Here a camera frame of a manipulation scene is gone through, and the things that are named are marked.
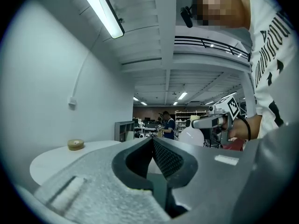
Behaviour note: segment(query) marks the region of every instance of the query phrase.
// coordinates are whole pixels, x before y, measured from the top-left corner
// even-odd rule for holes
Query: man
[[[176,127],[175,121],[170,117],[170,114],[167,111],[163,112],[163,119],[166,121],[165,127],[161,129],[164,132],[164,137],[173,140],[174,131]]]
[[[249,31],[249,59],[257,100],[256,115],[246,119],[251,138],[262,138],[282,126],[284,121],[268,88],[295,57],[298,46],[297,34],[279,4],[275,0],[192,0],[192,14],[203,25],[244,27]],[[242,120],[235,120],[229,137],[248,139]]]

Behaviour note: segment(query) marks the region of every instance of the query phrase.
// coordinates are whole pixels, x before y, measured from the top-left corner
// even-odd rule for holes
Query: desk
[[[141,133],[143,133],[144,130],[148,131],[155,131],[155,128],[146,128],[146,127],[135,127],[135,129],[141,129]]]
[[[37,156],[30,164],[30,175],[33,180],[42,185],[51,176],[65,168],[81,156],[94,150],[119,144],[114,140],[88,142],[84,144],[84,148],[71,151],[67,146],[59,147],[47,151]]]

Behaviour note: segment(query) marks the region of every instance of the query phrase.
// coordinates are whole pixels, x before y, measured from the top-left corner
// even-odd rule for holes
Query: red object
[[[243,151],[243,144],[245,143],[245,140],[237,138],[234,140],[231,144],[223,145],[223,149],[230,149],[230,150],[236,150],[236,151]]]

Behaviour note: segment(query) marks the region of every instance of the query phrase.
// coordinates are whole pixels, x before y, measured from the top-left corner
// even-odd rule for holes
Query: black metal railing
[[[202,46],[204,48],[208,49],[216,49],[220,50],[226,53],[229,53],[231,55],[237,56],[237,57],[242,57],[246,60],[248,60],[248,53],[245,51],[242,51],[241,49],[238,49],[236,47],[233,47],[231,45],[206,39],[206,38],[200,38],[200,37],[195,37],[195,36],[182,36],[182,35],[177,35],[175,36],[174,40],[175,45],[195,45],[195,46]]]

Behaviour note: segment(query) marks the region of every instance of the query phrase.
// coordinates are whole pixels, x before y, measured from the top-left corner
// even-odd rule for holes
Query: white t-shirt
[[[251,74],[256,113],[262,115],[258,138],[283,125],[269,86],[298,52],[297,34],[277,2],[250,0]]]

